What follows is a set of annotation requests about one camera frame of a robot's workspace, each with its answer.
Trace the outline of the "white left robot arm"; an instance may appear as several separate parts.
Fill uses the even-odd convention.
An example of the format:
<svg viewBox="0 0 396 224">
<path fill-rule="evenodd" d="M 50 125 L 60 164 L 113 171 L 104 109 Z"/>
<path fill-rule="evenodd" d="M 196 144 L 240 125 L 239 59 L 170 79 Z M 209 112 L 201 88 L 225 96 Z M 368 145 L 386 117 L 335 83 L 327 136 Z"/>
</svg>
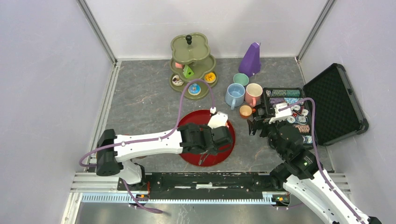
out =
<svg viewBox="0 0 396 224">
<path fill-rule="evenodd" d="M 208 125 L 188 123 L 174 130 L 147 135 L 116 135 L 113 129 L 96 154 L 96 175 L 117 176 L 135 190 L 143 189 L 147 178 L 143 167 L 131 159 L 155 154 L 217 155 L 233 144 L 227 126 L 211 128 Z"/>
</svg>

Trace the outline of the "blue frosted donut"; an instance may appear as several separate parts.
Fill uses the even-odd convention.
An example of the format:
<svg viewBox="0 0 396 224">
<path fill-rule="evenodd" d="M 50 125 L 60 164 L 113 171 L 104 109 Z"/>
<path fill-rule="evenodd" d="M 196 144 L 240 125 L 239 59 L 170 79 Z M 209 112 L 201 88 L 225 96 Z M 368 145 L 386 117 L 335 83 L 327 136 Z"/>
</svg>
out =
<svg viewBox="0 0 396 224">
<path fill-rule="evenodd" d="M 188 93 L 192 96 L 197 96 L 201 93 L 201 87 L 197 83 L 193 83 L 188 88 Z"/>
</svg>

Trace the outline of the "green cake slice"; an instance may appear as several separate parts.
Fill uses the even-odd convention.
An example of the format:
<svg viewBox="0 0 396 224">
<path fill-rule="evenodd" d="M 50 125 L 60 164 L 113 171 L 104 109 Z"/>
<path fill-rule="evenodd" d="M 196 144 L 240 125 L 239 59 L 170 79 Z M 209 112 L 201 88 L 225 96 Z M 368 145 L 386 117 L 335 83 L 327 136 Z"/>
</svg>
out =
<svg viewBox="0 0 396 224">
<path fill-rule="evenodd" d="M 192 70 L 192 68 L 189 65 L 184 65 L 183 67 L 183 76 L 185 78 L 190 78 L 192 76 L 194 76 L 194 71 Z"/>
</svg>

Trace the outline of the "chocolate white tart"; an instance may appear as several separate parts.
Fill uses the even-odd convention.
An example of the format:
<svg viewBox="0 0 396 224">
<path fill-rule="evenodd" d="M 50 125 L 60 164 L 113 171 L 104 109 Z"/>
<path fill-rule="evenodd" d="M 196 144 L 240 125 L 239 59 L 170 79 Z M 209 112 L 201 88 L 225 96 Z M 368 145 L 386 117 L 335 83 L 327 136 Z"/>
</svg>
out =
<svg viewBox="0 0 396 224">
<path fill-rule="evenodd" d="M 182 86 L 184 84 L 184 81 L 180 79 L 179 75 L 174 75 L 171 79 L 171 83 L 174 86 Z"/>
</svg>

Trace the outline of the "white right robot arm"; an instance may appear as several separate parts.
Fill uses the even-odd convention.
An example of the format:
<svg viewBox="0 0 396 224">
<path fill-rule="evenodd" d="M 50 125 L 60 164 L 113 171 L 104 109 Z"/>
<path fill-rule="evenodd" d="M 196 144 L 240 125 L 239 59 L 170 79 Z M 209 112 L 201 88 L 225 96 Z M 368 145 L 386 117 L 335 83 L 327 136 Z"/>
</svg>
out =
<svg viewBox="0 0 396 224">
<path fill-rule="evenodd" d="M 358 209 L 342 193 L 316 155 L 303 145 L 304 137 L 293 125 L 247 121 L 249 133 L 261 130 L 282 163 L 270 172 L 270 185 L 286 190 L 312 210 L 325 224 L 379 224 L 377 217 Z"/>
</svg>

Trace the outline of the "pink cake slice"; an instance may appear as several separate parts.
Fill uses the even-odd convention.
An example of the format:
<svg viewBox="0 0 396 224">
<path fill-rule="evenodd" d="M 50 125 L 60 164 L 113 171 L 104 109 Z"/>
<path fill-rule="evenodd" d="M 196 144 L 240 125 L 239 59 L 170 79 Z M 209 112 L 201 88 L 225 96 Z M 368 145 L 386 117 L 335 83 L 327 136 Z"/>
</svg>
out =
<svg viewBox="0 0 396 224">
<path fill-rule="evenodd" d="M 175 67 L 178 69 L 182 69 L 184 67 L 183 64 L 175 63 Z"/>
</svg>

